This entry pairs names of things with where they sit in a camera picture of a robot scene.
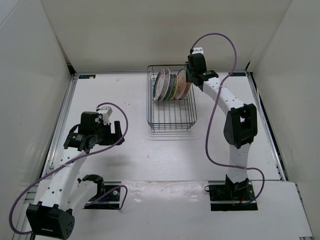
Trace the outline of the teal patterned plate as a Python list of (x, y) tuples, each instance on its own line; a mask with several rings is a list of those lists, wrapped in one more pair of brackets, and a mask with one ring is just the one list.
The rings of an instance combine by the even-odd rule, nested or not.
[(171, 73), (169, 76), (170, 76), (170, 78), (169, 78), (169, 86), (168, 86), (168, 90), (167, 90), (165, 98), (164, 98), (165, 100), (168, 100), (170, 98), (170, 95), (171, 95), (171, 92), (172, 92), (173, 86), (174, 86), (173, 74)]

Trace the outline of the cream floral plate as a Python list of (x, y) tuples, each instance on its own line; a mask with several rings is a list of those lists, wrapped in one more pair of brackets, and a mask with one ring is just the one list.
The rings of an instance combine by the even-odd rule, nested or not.
[(176, 73), (173, 73), (172, 77), (173, 77), (173, 86), (172, 86), (172, 90), (171, 90), (171, 93), (170, 93), (170, 96), (169, 96), (170, 100), (173, 100), (175, 98), (177, 85), (178, 85), (178, 75)]

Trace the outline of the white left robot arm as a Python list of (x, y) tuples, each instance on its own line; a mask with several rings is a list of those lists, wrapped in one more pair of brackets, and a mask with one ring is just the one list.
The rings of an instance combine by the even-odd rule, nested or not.
[(39, 201), (30, 204), (26, 217), (35, 235), (67, 240), (75, 226), (75, 212), (113, 192), (106, 191), (102, 176), (79, 171), (94, 146), (121, 145), (124, 142), (119, 121), (110, 123), (112, 109), (84, 111), (80, 123), (72, 127), (63, 144), (60, 164), (52, 171), (49, 186)]

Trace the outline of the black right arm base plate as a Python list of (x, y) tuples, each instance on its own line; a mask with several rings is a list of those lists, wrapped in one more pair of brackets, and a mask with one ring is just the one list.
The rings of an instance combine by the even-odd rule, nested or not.
[(235, 194), (229, 194), (225, 184), (209, 182), (204, 187), (209, 193), (210, 210), (212, 212), (257, 211), (258, 205), (255, 198), (253, 185), (249, 183), (246, 189)]

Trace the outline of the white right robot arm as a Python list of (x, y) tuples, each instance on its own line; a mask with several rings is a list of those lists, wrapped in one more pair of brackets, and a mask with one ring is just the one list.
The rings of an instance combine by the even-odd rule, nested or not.
[(249, 185), (247, 174), (250, 147), (258, 134), (257, 108), (239, 100), (224, 86), (214, 70), (208, 70), (203, 52), (191, 50), (187, 57), (186, 81), (194, 84), (214, 100), (213, 110), (225, 115), (223, 136), (229, 145), (229, 163), (209, 159), (214, 165), (228, 169), (224, 193), (230, 200), (238, 199)]

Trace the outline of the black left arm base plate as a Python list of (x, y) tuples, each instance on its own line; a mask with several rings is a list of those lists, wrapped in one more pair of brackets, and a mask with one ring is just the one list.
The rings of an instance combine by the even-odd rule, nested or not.
[(128, 188), (123, 184), (105, 184), (104, 195), (102, 197), (94, 196), (84, 206), (86, 210), (122, 210)]

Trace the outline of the white green rimmed plate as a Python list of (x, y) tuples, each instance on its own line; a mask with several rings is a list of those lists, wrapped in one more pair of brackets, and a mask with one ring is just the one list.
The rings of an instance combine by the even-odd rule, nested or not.
[(163, 84), (164, 84), (164, 76), (165, 76), (165, 70), (161, 69), (159, 73), (156, 76), (154, 86), (153, 86), (153, 100), (156, 101), (159, 99)]

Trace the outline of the orange sunburst plate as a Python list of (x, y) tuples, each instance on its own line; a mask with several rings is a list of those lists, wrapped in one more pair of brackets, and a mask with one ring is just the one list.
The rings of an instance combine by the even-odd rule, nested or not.
[(174, 100), (179, 100), (186, 88), (186, 70), (182, 68), (178, 73), (177, 73), (177, 89), (175, 92)]
[(191, 83), (186, 81), (186, 71), (181, 69), (177, 74), (177, 88), (174, 95), (175, 100), (183, 100), (189, 93)]

